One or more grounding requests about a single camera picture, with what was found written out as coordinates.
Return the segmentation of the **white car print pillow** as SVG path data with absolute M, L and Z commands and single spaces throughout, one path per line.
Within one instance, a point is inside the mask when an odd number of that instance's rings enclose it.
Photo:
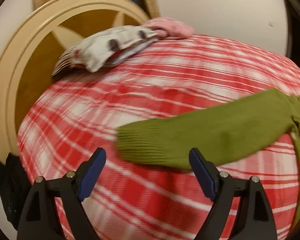
M 158 39 L 155 31 L 133 25 L 95 33 L 65 50 L 51 75 L 70 68 L 83 67 L 94 73 L 102 67 L 115 67 Z

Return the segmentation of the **pink pillow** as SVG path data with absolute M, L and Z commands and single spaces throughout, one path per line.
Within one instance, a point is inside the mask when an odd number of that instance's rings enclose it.
M 191 26 L 168 17 L 152 18 L 143 23 L 142 27 L 156 32 L 160 39 L 182 40 L 194 34 Z

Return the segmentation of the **red white plaid bedsheet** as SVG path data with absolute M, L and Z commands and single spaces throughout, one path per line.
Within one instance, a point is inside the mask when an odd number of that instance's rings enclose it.
M 18 131 L 31 180 L 106 165 L 83 203 L 102 239 L 193 239 L 211 209 L 196 147 L 233 177 L 258 176 L 278 239 L 300 218 L 300 68 L 224 38 L 155 42 L 122 64 L 48 88 Z

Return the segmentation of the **cream wooden headboard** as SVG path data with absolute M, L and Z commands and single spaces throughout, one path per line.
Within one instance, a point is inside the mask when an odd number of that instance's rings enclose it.
M 19 153 L 19 126 L 56 81 L 51 74 L 63 51 L 99 31 L 147 20 L 131 0 L 51 0 L 35 10 L 0 56 L 0 161 Z

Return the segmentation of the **black bedside object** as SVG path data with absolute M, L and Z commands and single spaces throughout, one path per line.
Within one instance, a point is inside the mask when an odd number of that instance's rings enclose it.
M 9 153 L 6 163 L 0 162 L 0 198 L 7 220 L 15 230 L 31 186 L 20 158 Z

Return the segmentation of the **green striped knit sweater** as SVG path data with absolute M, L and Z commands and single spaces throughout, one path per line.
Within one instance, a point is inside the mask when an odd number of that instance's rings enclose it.
M 300 172 L 300 96 L 272 88 L 215 107 L 121 126 L 116 148 L 125 161 L 188 169 L 192 148 L 219 166 L 254 154 L 285 133 L 293 134 Z

